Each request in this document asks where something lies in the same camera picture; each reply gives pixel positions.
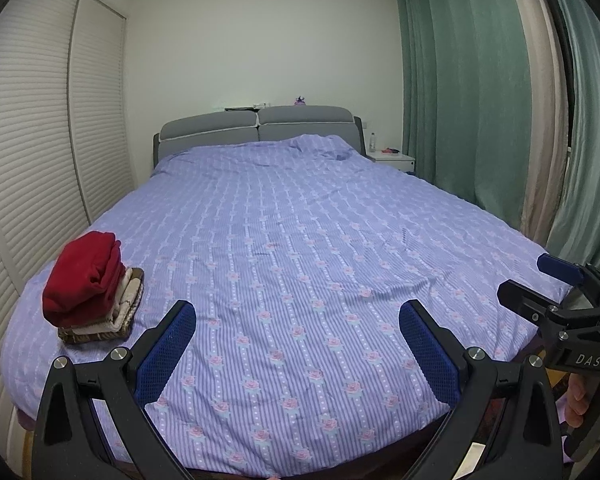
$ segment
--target wardrobe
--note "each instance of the wardrobe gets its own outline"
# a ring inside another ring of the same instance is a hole
[[[125,22],[98,0],[11,0],[0,14],[0,342],[27,280],[134,188]],[[5,458],[15,424],[0,378]]]

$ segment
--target gray headboard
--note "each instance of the gray headboard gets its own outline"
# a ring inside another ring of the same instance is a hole
[[[154,167],[165,156],[194,146],[284,140],[302,134],[337,135],[366,155],[360,118],[333,106],[273,106],[187,117],[166,123],[154,135]]]
[[[166,123],[154,136],[154,167],[166,156],[194,146],[255,142],[258,140],[257,121],[255,112],[237,110]]]

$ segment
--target blue gripper pad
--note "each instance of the blue gripper pad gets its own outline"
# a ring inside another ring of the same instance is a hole
[[[423,317],[428,318],[429,326],[422,319]],[[398,323],[400,332],[413,352],[436,399],[446,402],[451,408],[455,407],[461,396],[460,373],[429,327],[436,330],[439,336],[443,335],[442,332],[446,329],[440,328],[424,307],[413,300],[400,308]],[[457,340],[456,343],[458,345],[454,350],[464,351]]]
[[[547,253],[538,256],[538,270],[572,286],[584,282],[584,274],[579,266]]]
[[[182,303],[180,311],[151,348],[136,372],[134,397],[141,407],[158,400],[196,331],[196,311],[192,304],[185,301]]]

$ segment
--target white wall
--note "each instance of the white wall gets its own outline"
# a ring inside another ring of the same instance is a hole
[[[225,105],[339,105],[402,143],[396,0],[133,0],[127,135],[139,184],[168,121]]]

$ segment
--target green curtain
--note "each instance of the green curtain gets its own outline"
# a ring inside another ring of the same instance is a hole
[[[565,190],[547,249],[600,268],[600,22],[585,0],[559,0],[573,51],[575,106]]]
[[[398,0],[398,11],[416,174],[518,228],[531,84],[516,0]]]

